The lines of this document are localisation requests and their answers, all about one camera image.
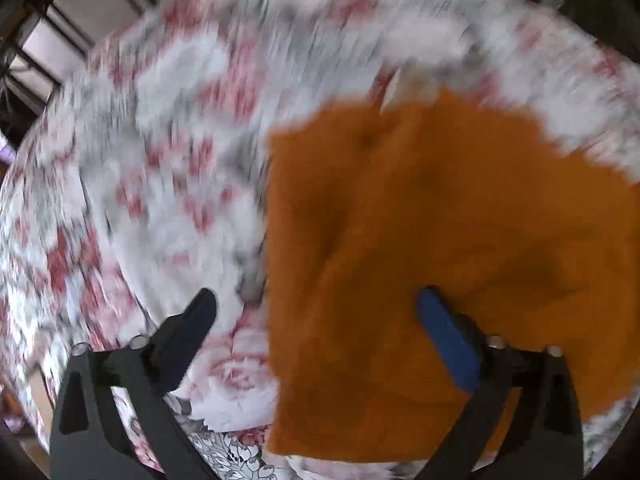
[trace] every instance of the floral fabric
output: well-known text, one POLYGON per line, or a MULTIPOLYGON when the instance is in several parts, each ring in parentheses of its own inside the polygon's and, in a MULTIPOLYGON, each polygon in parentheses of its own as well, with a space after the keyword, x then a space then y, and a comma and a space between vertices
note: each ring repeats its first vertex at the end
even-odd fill
MULTIPOLYGON (((219 322, 168 397, 225 479, 409 478, 263 447, 265 139, 325 102, 384 102, 418 67, 487 105, 530 107, 559 149, 640 176, 638 67, 513 0, 177 0, 107 38, 65 82, 0 190, 0 370, 40 432, 28 378, 55 398, 73 344, 151 333, 200 286, 219 322)), ((158 467, 123 392, 123 420, 158 467)), ((637 396, 585 424, 586 468, 637 396)))

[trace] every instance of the orange fabric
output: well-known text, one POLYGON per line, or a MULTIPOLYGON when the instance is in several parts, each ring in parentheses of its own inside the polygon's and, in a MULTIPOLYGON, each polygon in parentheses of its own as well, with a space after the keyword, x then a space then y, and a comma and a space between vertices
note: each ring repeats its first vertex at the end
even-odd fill
POLYGON ((635 193, 579 153, 557 156, 523 114, 450 94, 326 109, 273 136, 269 449, 430 456, 467 400, 417 320, 430 284, 485 333, 559 344, 583 418, 606 410, 640 349, 635 193))

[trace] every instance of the round table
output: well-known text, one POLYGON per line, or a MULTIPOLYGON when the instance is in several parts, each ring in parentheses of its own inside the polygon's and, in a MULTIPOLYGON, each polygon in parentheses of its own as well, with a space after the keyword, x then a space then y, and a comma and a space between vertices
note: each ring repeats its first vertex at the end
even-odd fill
MULTIPOLYGON (((263 295, 266 139, 336 99, 393 98, 419 74, 529 107, 560 150, 640 176, 640 72, 551 10, 514 0, 177 0, 110 35, 65 82, 0 191, 0 369, 46 443, 70 347, 151 333, 200 286, 212 332, 167 401, 222 478, 410 478, 262 448, 276 401, 263 295)), ((141 460, 126 393, 115 393, 141 460)), ((638 400, 584 425, 586 468, 638 400)))

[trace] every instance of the silver screw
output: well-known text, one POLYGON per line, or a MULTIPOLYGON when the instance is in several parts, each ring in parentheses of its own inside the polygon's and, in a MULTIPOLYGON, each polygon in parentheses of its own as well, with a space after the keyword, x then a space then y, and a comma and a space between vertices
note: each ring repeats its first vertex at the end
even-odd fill
POLYGON ((78 357, 79 355, 84 354, 88 350, 91 350, 91 345, 89 343, 78 343, 71 347, 71 355, 78 357))
POLYGON ((546 351, 553 357, 562 357, 562 349, 558 345, 550 345, 546 347, 546 351))
POLYGON ((149 338, 146 335, 138 334, 131 338, 129 341, 129 348, 134 350, 140 350, 149 342, 149 338))
POLYGON ((502 339, 499 335, 491 335, 486 339, 486 343, 491 347, 497 350, 504 350, 506 344, 504 339, 502 339))

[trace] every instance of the table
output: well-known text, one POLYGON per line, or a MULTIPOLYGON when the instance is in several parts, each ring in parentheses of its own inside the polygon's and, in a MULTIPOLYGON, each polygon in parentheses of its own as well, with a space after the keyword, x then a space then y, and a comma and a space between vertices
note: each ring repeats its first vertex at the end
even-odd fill
MULTIPOLYGON (((640 71, 548 9, 513 0, 177 0, 108 37, 68 79, 0 190, 0 370, 55 398, 73 344, 153 332, 199 286, 220 316, 167 401, 226 478, 410 478, 262 448, 266 141, 333 99, 385 101, 417 70, 484 105, 527 106, 550 142, 640 176, 640 71)), ((123 392, 143 462, 156 465, 123 392)), ((638 393, 584 425, 586 467, 638 393)))

